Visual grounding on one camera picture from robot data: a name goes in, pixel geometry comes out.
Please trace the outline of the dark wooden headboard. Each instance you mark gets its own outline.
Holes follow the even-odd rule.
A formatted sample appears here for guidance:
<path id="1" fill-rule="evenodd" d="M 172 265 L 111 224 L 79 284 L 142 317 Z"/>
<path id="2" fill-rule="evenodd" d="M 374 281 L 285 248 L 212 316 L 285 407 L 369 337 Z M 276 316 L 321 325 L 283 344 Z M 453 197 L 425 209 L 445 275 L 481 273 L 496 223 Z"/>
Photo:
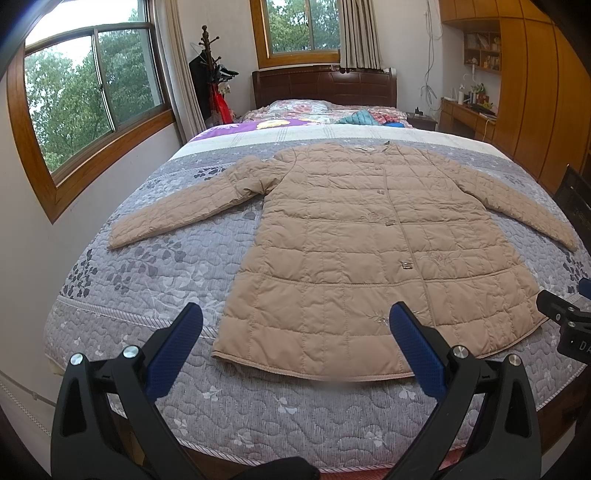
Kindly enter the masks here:
<path id="1" fill-rule="evenodd" d="M 297 66 L 252 73 L 256 107 L 279 100 L 322 100 L 338 105 L 398 106 L 392 69 L 345 70 L 335 65 Z"/>

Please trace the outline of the dark bedside table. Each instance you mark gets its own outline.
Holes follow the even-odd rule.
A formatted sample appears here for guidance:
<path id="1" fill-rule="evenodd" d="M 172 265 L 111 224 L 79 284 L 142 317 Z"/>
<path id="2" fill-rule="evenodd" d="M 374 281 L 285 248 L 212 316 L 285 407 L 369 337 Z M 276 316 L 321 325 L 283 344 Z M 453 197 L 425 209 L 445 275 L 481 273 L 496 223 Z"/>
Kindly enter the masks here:
<path id="1" fill-rule="evenodd" d="M 414 112 L 407 112 L 407 121 L 415 129 L 436 131 L 438 121 L 429 115 L 419 115 Z"/>

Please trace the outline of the striped back window curtain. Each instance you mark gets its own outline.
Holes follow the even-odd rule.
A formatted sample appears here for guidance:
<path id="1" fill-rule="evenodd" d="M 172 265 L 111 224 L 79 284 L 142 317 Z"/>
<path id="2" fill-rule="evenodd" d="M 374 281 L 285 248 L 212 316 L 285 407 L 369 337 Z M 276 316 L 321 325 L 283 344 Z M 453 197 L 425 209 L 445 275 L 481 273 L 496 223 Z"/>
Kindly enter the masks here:
<path id="1" fill-rule="evenodd" d="M 381 52 L 374 4 L 339 0 L 339 65 L 344 69 L 380 70 Z"/>

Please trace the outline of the wooden desk with items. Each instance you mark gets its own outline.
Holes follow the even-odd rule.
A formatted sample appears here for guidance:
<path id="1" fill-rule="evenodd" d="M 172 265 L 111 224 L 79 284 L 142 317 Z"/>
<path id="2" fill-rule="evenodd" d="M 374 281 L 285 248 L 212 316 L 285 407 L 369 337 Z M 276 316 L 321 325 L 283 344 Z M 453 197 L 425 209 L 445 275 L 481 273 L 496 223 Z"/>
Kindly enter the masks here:
<path id="1" fill-rule="evenodd" d="M 441 99 L 439 132 L 492 143 L 496 124 L 497 116 L 483 105 L 447 96 Z"/>

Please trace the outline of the purple blanket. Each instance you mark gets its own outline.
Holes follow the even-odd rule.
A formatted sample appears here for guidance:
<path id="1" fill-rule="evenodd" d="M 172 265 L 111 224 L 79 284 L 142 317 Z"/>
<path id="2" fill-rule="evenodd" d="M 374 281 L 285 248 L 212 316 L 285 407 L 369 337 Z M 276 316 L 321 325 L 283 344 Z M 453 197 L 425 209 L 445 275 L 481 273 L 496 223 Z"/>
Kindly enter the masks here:
<path id="1" fill-rule="evenodd" d="M 269 130 L 290 126 L 308 126 L 317 125 L 317 122 L 300 120 L 295 118 L 271 119 L 259 121 L 246 121 L 242 123 L 231 123 L 213 126 L 197 134 L 191 139 L 191 142 L 215 138 L 219 136 L 232 135 L 238 133 L 247 133 L 251 131 Z"/>

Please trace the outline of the beige quilted down coat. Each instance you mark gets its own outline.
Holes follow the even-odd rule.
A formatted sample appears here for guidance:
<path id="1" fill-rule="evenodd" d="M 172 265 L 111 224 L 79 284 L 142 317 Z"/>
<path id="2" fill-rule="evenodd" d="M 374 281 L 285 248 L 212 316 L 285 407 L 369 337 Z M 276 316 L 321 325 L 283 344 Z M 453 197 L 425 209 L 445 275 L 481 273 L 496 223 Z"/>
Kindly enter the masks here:
<path id="1" fill-rule="evenodd" d="M 214 357 L 310 380 L 411 370 L 388 326 L 405 303 L 478 357 L 532 334 L 539 285 L 494 213 L 568 250 L 573 228 L 502 181 L 431 151 L 321 143 L 245 157 L 114 224 L 111 249 L 263 196 L 226 299 Z"/>

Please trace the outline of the beige side window curtain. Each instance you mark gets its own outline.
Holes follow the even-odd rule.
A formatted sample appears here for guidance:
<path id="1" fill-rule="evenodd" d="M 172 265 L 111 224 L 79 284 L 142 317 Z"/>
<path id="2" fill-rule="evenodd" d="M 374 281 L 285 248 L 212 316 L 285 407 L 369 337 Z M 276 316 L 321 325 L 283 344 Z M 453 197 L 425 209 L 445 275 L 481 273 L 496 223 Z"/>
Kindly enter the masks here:
<path id="1" fill-rule="evenodd" d="M 186 143 L 204 131 L 205 123 L 186 58 L 178 3 L 154 1 L 152 10 L 172 110 Z"/>

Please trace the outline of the grey floral quilted bedspread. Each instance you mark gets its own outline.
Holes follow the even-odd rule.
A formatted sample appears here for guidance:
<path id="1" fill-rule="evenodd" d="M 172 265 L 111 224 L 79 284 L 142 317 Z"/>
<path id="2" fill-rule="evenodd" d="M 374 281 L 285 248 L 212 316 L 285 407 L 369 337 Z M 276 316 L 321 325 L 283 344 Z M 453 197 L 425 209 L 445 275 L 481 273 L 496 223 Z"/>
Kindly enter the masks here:
<path id="1" fill-rule="evenodd" d="M 181 444 L 231 465 L 301 456 L 325 474 L 370 477 L 411 445 L 435 402 L 409 376 L 310 380 L 214 357 L 223 308 L 256 238 L 263 196 L 204 221 L 111 249 L 112 227 L 160 199 L 221 174 L 245 157 L 321 143 L 373 149 L 398 144 L 431 151 L 496 178 L 567 223 L 554 200 L 517 163 L 475 140 L 418 129 L 314 125 L 251 131 L 187 143 L 111 215 L 71 268 L 47 318 L 46 354 L 64 370 L 74 353 L 105 360 L 169 325 L 187 303 L 204 329 L 169 393 L 157 401 Z M 568 250 L 501 213 L 493 219 L 541 290 L 587 307 L 577 286 L 590 273 L 582 240 Z M 543 317 L 515 345 L 487 357 L 521 358 L 536 409 L 562 413 L 583 392 L 584 365 L 558 352 L 559 328 Z"/>

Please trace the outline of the wooden wardrobe wall unit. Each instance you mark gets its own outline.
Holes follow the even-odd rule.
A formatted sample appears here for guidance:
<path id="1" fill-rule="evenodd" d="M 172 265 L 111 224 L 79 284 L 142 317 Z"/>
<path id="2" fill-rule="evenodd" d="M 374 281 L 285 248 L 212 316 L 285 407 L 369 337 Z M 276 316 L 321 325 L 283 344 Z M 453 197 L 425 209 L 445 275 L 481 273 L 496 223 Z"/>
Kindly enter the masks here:
<path id="1" fill-rule="evenodd" d="M 567 171 L 590 170 L 590 75 L 559 27 L 532 1 L 443 1 L 443 24 L 482 34 L 484 71 L 499 59 L 493 144 L 549 193 Z"/>

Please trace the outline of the large wooden side window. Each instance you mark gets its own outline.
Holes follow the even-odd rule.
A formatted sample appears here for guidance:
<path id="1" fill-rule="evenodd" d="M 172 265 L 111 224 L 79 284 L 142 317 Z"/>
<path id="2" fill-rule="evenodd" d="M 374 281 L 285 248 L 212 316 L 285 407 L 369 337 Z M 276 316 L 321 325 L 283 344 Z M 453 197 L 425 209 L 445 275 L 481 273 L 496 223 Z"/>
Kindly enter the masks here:
<path id="1" fill-rule="evenodd" d="M 50 222 L 174 121 L 150 1 L 49 1 L 8 66 L 9 119 Z"/>

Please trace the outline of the coat rack with clothes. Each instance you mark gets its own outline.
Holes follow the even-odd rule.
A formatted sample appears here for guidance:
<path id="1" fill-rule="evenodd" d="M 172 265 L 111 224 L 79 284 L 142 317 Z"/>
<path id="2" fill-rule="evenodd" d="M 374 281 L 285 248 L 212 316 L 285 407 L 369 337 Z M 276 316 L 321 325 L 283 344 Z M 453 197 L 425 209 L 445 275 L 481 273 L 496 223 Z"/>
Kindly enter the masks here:
<path id="1" fill-rule="evenodd" d="M 212 55 L 211 45 L 218 39 L 218 36 L 211 38 L 207 25 L 203 25 L 198 42 L 200 51 L 188 64 L 201 115 L 211 125 L 235 121 L 225 94 L 229 91 L 229 82 L 239 75 L 238 71 L 228 69 L 221 63 L 221 56 L 214 58 Z"/>

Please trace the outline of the colourful floral bedding pile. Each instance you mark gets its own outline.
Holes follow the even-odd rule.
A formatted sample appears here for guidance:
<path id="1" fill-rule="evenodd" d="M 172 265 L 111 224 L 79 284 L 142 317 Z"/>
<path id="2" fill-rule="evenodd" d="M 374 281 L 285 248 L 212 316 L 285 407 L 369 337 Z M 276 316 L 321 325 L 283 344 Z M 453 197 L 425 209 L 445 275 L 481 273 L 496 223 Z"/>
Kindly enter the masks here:
<path id="1" fill-rule="evenodd" d="M 324 100 L 276 100 L 250 110 L 242 121 L 301 120 L 318 124 L 381 125 L 412 128 L 407 114 L 395 107 L 338 105 Z"/>

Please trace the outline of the wooden window behind bed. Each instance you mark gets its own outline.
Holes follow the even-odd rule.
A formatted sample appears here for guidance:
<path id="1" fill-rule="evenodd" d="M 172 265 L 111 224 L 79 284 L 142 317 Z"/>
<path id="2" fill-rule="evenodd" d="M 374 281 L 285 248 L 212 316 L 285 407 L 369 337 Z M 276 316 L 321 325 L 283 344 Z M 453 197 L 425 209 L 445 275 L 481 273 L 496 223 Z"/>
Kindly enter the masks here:
<path id="1" fill-rule="evenodd" d="M 339 1 L 252 0 L 249 7 L 259 69 L 339 63 Z"/>

